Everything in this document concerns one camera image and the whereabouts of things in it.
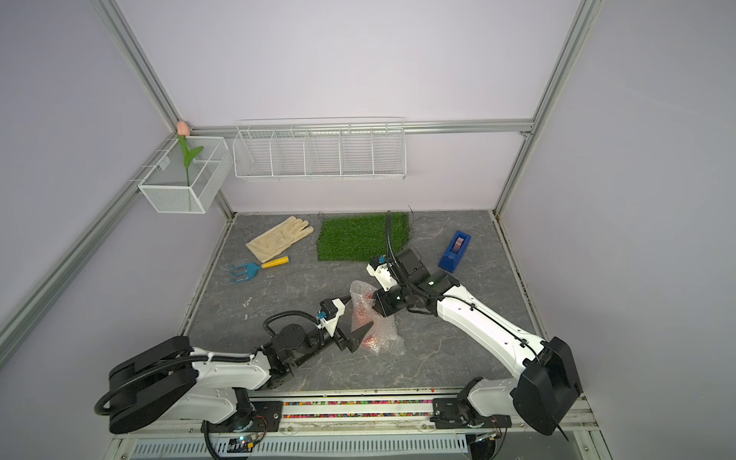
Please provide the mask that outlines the red plastic wine glass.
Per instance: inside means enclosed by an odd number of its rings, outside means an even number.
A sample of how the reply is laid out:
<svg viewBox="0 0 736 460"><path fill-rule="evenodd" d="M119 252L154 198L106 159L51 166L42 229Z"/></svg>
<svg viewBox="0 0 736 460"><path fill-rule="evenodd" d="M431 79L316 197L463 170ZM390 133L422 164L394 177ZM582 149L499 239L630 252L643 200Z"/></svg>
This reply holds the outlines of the red plastic wine glass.
<svg viewBox="0 0 736 460"><path fill-rule="evenodd" d="M381 350L381 341L374 327L379 325L380 317L373 309L374 292L375 289L373 287L368 287L362 291L352 293L352 330L356 331L356 329L367 322L373 321L374 325L362 341L360 347L377 355Z"/></svg>

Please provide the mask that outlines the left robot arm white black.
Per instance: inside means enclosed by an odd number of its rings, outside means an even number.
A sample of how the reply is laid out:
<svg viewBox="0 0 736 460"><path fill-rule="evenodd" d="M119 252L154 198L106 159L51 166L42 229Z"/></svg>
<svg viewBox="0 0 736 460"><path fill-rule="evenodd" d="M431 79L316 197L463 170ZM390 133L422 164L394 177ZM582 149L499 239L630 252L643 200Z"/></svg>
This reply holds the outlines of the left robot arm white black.
<svg viewBox="0 0 736 460"><path fill-rule="evenodd" d="M191 345L177 335L115 366L108 390L94 404L113 434L143 429L159 420L200 421L214 432L269 431L272 422L258 410L252 392L275 389L296 368L331 345L356 352L373 325L346 333L339 310L300 314L312 327L289 324L274 332L264 322L269 340L248 354L217 353Z"/></svg>

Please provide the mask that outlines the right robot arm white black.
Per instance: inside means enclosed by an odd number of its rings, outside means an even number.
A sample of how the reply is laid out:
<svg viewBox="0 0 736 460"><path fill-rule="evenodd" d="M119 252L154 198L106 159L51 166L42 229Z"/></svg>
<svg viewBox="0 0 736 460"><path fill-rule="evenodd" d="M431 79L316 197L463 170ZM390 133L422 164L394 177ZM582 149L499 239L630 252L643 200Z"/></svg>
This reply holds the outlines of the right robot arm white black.
<svg viewBox="0 0 736 460"><path fill-rule="evenodd" d="M567 412L583 393L569 345L525 331L484 305L456 278L430 273L411 248L395 252L392 218L385 218L385 255L367 271L381 285L374 310L383 317L407 311L428 314L454 325L490 352L509 371L506 381L471 379L451 399L440 399L431 422L439 429L502 429L502 410L512 408L542 435L561 430Z"/></svg>

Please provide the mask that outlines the clear bubble wrap sheet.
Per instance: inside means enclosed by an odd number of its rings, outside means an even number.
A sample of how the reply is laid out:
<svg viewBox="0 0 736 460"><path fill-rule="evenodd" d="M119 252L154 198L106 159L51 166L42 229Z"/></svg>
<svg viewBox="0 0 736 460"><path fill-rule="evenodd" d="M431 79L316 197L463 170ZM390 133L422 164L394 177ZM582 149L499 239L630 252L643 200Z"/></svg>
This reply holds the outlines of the clear bubble wrap sheet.
<svg viewBox="0 0 736 460"><path fill-rule="evenodd" d="M374 294L378 289L364 281L352 281L350 285L352 323L351 329L373 325L361 340L360 347L374 355L400 356L406 352L404 339L398 334L393 317L383 317L374 310Z"/></svg>

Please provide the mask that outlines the blue tape dispenser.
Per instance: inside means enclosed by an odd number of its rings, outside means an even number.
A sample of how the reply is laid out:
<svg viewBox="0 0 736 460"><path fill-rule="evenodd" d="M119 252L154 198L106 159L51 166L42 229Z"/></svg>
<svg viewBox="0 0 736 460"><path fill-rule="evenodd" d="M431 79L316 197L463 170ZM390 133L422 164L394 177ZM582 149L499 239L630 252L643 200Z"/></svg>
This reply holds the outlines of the blue tape dispenser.
<svg viewBox="0 0 736 460"><path fill-rule="evenodd" d="M454 273L461 263L471 240L471 235L456 231L438 264L439 268Z"/></svg>

